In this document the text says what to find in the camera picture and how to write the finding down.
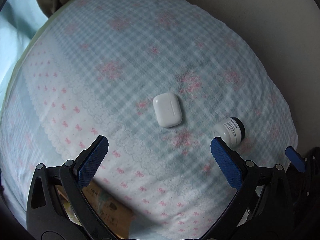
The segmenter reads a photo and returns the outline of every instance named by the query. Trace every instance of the small jar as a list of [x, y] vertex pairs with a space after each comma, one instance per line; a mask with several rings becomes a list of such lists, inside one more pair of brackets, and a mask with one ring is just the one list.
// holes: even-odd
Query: small jar
[[230, 149], [236, 147], [244, 139], [245, 129], [243, 123], [236, 117], [227, 118], [213, 127], [214, 137], [221, 139]]

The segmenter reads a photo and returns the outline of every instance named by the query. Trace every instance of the blue gripper pad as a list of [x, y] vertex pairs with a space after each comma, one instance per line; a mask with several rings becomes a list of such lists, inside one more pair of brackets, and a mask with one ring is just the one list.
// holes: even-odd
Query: blue gripper pad
[[87, 187], [89, 185], [93, 176], [96, 174], [100, 164], [102, 163], [103, 158], [108, 152], [108, 139], [104, 136], [99, 137], [101, 137], [102, 139], [97, 142], [92, 150], [90, 149], [91, 147], [88, 149], [91, 150], [90, 153], [88, 154], [80, 168], [77, 170], [77, 183], [79, 188]]
[[242, 172], [233, 162], [228, 151], [228, 147], [220, 137], [216, 137], [211, 141], [211, 153], [218, 163], [223, 175], [226, 177], [230, 187], [240, 189], [242, 185]]
[[295, 166], [295, 168], [299, 172], [306, 171], [306, 162], [300, 156], [300, 154], [296, 152], [295, 149], [293, 149], [291, 146], [287, 147], [285, 149], [285, 155], [288, 157], [288, 159], [291, 161], [292, 165]]

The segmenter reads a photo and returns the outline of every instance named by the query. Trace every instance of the light blue fabric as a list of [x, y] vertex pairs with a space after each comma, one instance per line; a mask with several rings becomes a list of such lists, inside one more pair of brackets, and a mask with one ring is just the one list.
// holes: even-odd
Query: light blue fabric
[[36, 0], [7, 0], [0, 12], [0, 111], [13, 68], [47, 21]]
[[[235, 150], [257, 165], [287, 167], [284, 150], [298, 143], [289, 107], [250, 47], [184, 0], [75, 0], [17, 70], [0, 167], [20, 205], [36, 164], [74, 159], [101, 134], [109, 152], [95, 180], [137, 214], [135, 238], [199, 238], [227, 207], [235, 190], [210, 153], [222, 119], [242, 120]], [[183, 113], [171, 129], [152, 107], [165, 92]]]

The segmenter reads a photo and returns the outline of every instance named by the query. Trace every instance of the cardboard box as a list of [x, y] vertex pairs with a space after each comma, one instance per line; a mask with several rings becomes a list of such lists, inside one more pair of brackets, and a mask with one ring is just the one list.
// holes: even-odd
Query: cardboard box
[[[68, 200], [62, 186], [57, 186], [58, 193]], [[133, 212], [117, 201], [114, 197], [102, 190], [95, 182], [91, 181], [88, 187], [82, 189], [88, 203], [92, 206], [101, 220], [115, 233], [119, 238], [129, 238], [129, 228]], [[77, 223], [69, 203], [63, 203], [71, 221]]]

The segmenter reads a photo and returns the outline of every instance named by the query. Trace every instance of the jar label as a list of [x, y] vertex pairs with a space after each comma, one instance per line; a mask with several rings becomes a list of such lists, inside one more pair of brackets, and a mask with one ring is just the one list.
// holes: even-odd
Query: jar label
[[235, 147], [241, 142], [241, 131], [235, 120], [228, 118], [228, 121], [222, 124], [227, 130], [231, 138], [230, 148]]

